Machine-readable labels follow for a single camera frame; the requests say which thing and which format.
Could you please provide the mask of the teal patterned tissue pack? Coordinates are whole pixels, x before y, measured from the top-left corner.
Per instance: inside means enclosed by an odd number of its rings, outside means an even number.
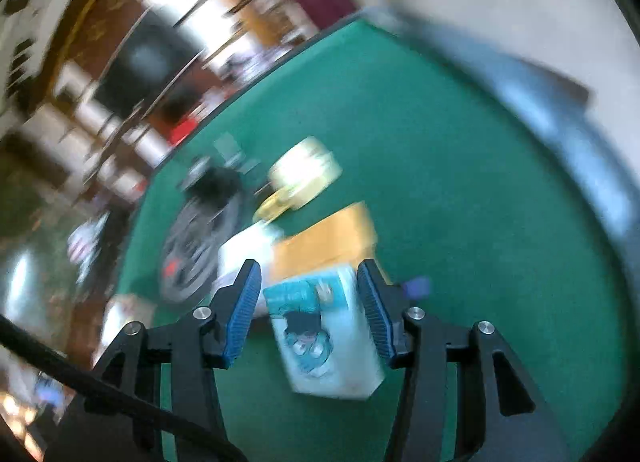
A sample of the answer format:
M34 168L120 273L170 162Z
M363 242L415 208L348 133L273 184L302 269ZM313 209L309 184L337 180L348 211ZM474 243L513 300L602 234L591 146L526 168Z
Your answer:
M289 278L264 289L264 297L294 393L364 400L382 384L352 266Z

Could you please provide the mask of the round grey black disc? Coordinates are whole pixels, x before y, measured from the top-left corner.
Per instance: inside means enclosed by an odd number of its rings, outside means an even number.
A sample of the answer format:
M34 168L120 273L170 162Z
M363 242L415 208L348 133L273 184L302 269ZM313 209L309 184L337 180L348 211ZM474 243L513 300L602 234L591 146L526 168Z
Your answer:
M186 190L160 254L160 296L168 305L194 305L213 289L221 246L241 229L241 189Z

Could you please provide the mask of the white power adapter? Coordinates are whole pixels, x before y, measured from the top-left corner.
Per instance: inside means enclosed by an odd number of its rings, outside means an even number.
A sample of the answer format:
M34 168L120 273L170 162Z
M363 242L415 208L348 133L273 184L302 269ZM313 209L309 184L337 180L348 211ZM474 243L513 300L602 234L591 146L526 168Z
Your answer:
M272 284L272 267L276 244L284 233L271 223L257 222L235 234L218 251L218 277L213 284L213 294L230 286L240 272L245 260L259 263L262 271L262 287L254 311L255 318L268 315L264 289Z

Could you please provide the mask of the black cylindrical motor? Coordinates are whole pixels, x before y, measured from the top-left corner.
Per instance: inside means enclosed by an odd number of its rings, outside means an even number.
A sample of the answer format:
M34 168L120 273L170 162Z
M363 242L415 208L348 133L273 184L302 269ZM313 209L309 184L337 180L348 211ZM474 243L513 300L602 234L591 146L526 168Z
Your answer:
M209 156L201 156L194 159L180 190L202 202L225 207L242 193L242 183L235 169L219 167Z

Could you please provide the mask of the yellow paper packet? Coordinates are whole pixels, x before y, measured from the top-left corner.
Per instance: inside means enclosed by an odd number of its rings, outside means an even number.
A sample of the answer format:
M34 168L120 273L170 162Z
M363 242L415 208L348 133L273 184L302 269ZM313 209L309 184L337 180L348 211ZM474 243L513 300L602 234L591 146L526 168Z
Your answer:
M338 265L357 269L375 259L377 244L367 206L353 203L274 245L269 279L277 283Z

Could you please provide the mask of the black television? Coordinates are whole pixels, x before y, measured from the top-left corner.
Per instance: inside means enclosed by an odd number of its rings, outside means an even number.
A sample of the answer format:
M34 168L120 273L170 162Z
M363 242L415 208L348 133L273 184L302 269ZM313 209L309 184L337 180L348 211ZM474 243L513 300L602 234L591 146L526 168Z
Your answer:
M203 51L165 11L146 10L112 56L92 99L120 118L136 106L144 114L159 107L177 117L195 99L186 74Z

